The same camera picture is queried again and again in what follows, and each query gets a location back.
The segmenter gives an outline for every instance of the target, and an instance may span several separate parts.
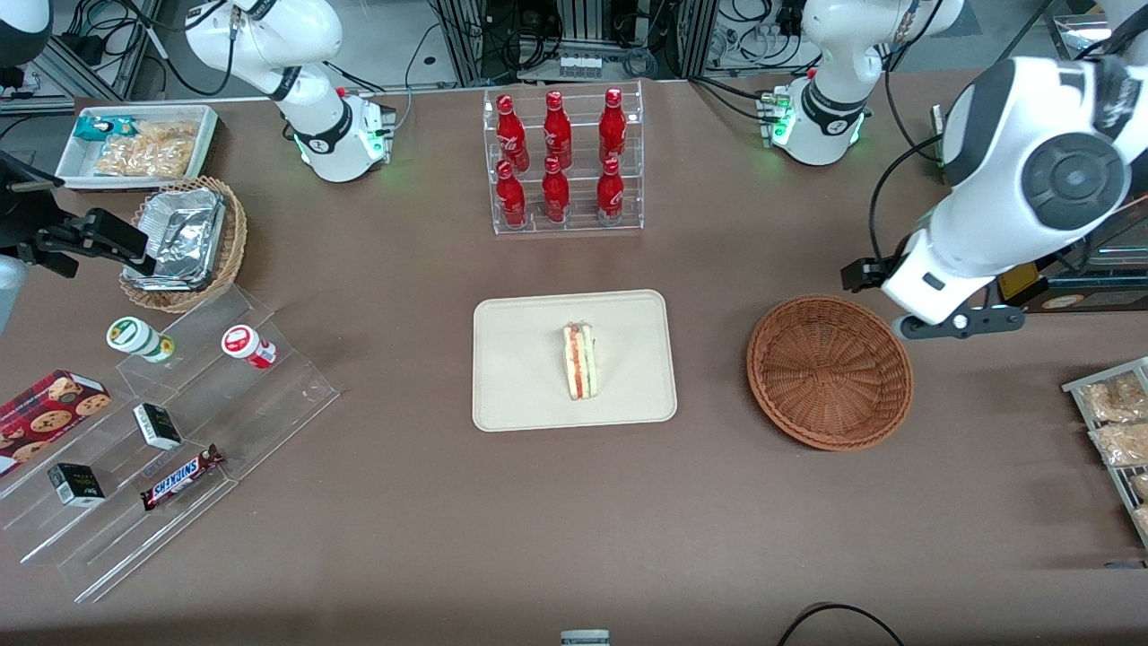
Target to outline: tabletop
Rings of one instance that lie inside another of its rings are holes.
[[[898,76],[924,137],[928,107],[972,73]],[[416,95],[394,161],[346,185],[300,162],[271,102],[214,103],[208,172],[249,219],[238,282],[343,395],[94,605],[0,536],[0,643],[556,644],[606,628],[619,646],[769,644],[830,600],[915,645],[1143,640],[1146,574],[1101,568],[1142,548],[1058,387],[1148,355],[1148,314],[909,344],[900,430],[859,453],[799,445],[753,402],[746,341],[777,302],[840,293],[838,270],[869,252],[872,186],[906,145],[879,92],[847,156],[809,168],[690,84],[643,91],[646,227],[574,240],[492,234],[481,92]],[[882,195],[885,243],[946,190],[924,159],[903,164]],[[140,199],[60,194],[123,216]],[[122,356],[101,335],[118,316],[172,319],[132,305],[116,272],[32,272],[0,337],[0,399],[56,368],[110,371]],[[475,429],[479,302],[636,288],[667,302],[676,417]],[[900,313],[881,293],[848,297]],[[791,644],[879,639],[821,616]]]

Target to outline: red bottle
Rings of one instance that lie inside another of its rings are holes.
[[[626,114],[622,112],[622,91],[606,89],[606,109],[598,122],[598,156],[606,163],[610,155],[621,158],[626,150]]]
[[[598,221],[613,226],[622,218],[622,192],[626,182],[618,174],[618,157],[611,156],[602,164],[598,178]]]
[[[498,171],[495,192],[498,193],[498,205],[506,226],[521,228],[526,226],[526,193],[522,192],[522,184],[514,177],[514,168],[509,161],[498,159],[495,169]]]
[[[566,221],[571,205],[571,185],[563,174],[558,157],[546,157],[546,176],[542,178],[542,194],[546,200],[546,218],[554,224]]]
[[[546,135],[546,154],[558,157],[564,169],[574,163],[574,141],[571,134],[571,117],[563,109],[563,93],[546,92],[546,120],[542,124]]]
[[[503,157],[514,164],[517,172],[530,168],[530,154],[526,151],[526,129],[522,119],[514,114],[514,100],[503,94],[495,101],[498,106],[498,147]]]

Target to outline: acrylic display stand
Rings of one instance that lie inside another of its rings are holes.
[[[1146,369],[1148,369],[1148,358],[1138,359],[1135,361],[1117,366],[1116,368],[1111,368],[1102,373],[1096,373],[1095,375],[1092,375],[1089,378],[1077,380],[1076,382],[1071,382],[1061,387],[1061,390],[1066,394],[1070,394],[1072,396],[1072,400],[1076,402],[1077,408],[1080,410],[1080,415],[1084,417],[1085,425],[1088,426],[1088,437],[1093,441],[1093,444],[1096,444],[1097,449],[1100,447],[1100,445],[1096,443],[1096,430],[1100,429],[1101,426],[1107,425],[1109,422],[1096,420],[1096,417],[1093,414],[1092,408],[1089,408],[1088,405],[1085,404],[1084,397],[1081,395],[1084,388],[1089,384],[1096,384],[1100,382],[1111,380],[1112,378],[1118,378],[1126,373],[1132,373],[1140,382],[1140,388],[1143,389],[1146,394],[1148,394],[1148,375],[1146,375],[1145,373]],[[1120,495],[1120,500],[1124,503],[1124,508],[1127,509],[1130,515],[1132,514],[1133,509],[1140,507],[1141,505],[1145,505],[1146,501],[1141,500],[1140,496],[1132,487],[1132,478],[1148,472],[1148,467],[1111,467],[1106,462],[1104,468],[1108,470],[1108,475],[1112,477],[1112,482],[1116,483],[1116,491]],[[1146,532],[1145,529],[1140,527],[1140,523],[1133,521],[1132,524],[1137,528],[1137,534],[1140,536],[1140,542],[1143,544],[1146,548],[1148,548],[1148,532]]]
[[[626,182],[622,193],[621,220],[613,226],[603,226],[598,221],[598,178],[602,177],[602,161],[598,157],[598,120],[605,109],[606,88],[618,87],[622,91],[622,111],[626,112],[626,150],[622,154],[619,174]],[[542,197],[542,178],[545,176],[543,159],[546,158],[546,145],[542,132],[542,123],[546,118],[546,101],[543,94],[526,95],[521,91],[507,88],[503,91],[486,91],[482,114],[482,134],[487,147],[487,181],[490,185],[490,211],[496,234],[529,233],[610,233],[616,231],[639,229],[645,223],[645,201],[643,193],[643,108],[641,83],[614,84],[576,84],[564,85],[563,103],[571,118],[573,132],[574,163],[566,169],[566,178],[571,186],[569,217],[564,224],[554,224],[546,218]],[[495,99],[509,93],[514,99],[514,111],[526,126],[526,149],[530,154],[530,168],[518,176],[526,190],[526,226],[511,228],[502,216],[498,207],[498,194],[495,184],[498,176],[495,164],[502,158],[498,147],[498,110]]]
[[[241,288],[220,289],[164,330],[176,342],[171,359],[124,360],[101,380],[110,406],[0,478],[0,527],[21,562],[57,567],[76,602],[100,599],[334,402],[339,394],[271,314]],[[276,345],[271,368],[223,355],[219,340],[239,322]],[[144,402],[168,410],[184,441],[178,450],[144,442],[132,414]],[[226,462],[145,512],[140,492],[210,444]],[[47,476],[56,462],[90,466],[107,499],[87,509],[62,505]]]

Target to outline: white tray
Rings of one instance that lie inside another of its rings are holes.
[[[594,326],[602,388],[572,402],[563,328]],[[474,426],[487,433],[665,422],[677,412],[666,299],[653,289],[495,298],[474,308]]]

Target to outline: wicker basket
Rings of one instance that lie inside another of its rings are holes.
[[[247,243],[247,215],[243,204],[239,203],[235,193],[226,184],[211,177],[196,177],[179,184],[161,188],[163,192],[192,190],[194,188],[211,188],[227,200],[227,212],[224,215],[224,228],[219,240],[219,251],[216,256],[216,271],[211,282],[199,291],[145,291],[129,285],[123,278],[119,287],[135,304],[149,309],[161,309],[169,313],[183,313],[208,297],[209,294],[226,286],[235,279],[239,265],[243,262],[243,244]],[[135,209],[132,224],[139,224],[144,215],[144,204]]]
[[[746,350],[753,397],[783,431],[828,451],[868,449],[909,412],[913,369],[885,321],[829,295],[790,298]]]

